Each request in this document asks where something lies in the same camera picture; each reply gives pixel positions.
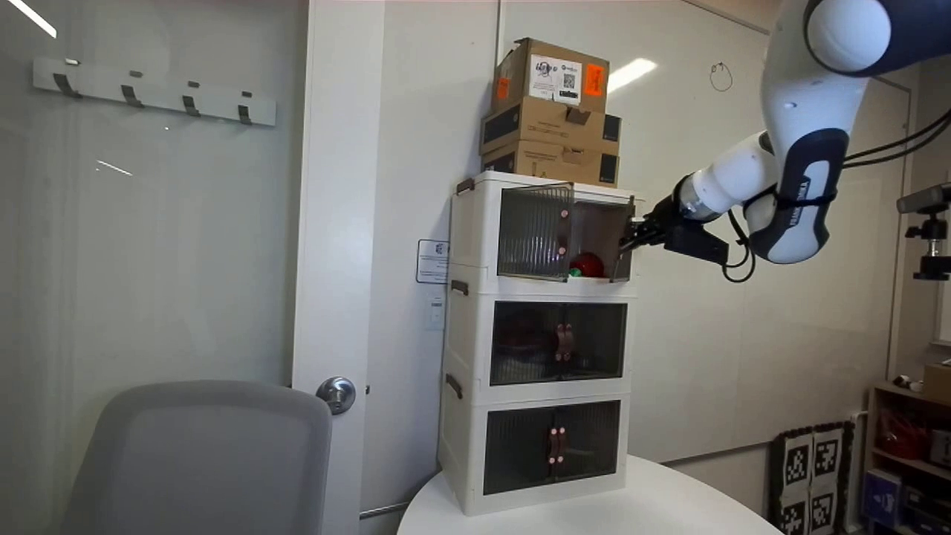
gray chair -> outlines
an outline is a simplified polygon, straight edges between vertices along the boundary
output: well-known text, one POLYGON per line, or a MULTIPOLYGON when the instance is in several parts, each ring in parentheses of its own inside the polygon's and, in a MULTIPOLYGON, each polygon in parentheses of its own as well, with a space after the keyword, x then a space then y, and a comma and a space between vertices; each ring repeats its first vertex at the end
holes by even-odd
POLYGON ((97 419, 64 535, 314 535, 329 454, 321 399, 263 385, 158 385, 97 419))

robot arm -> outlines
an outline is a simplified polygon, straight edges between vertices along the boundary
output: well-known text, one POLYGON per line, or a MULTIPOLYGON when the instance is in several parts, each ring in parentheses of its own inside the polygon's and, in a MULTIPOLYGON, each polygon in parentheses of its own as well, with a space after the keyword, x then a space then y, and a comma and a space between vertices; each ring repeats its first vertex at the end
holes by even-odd
POLYGON ((763 68, 766 132, 679 184, 620 246, 663 243, 724 266, 702 226, 743 206, 754 257, 792 266, 826 242, 826 211, 868 77, 951 53, 951 0, 785 0, 763 68))

door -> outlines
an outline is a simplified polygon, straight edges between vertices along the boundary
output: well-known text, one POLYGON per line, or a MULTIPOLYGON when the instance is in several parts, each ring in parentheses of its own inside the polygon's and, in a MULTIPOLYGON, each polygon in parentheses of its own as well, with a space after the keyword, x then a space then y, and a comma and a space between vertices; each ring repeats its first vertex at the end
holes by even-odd
POLYGON ((379 62, 382 3, 309 3, 291 385, 357 389, 333 428, 327 535, 360 533, 379 62))

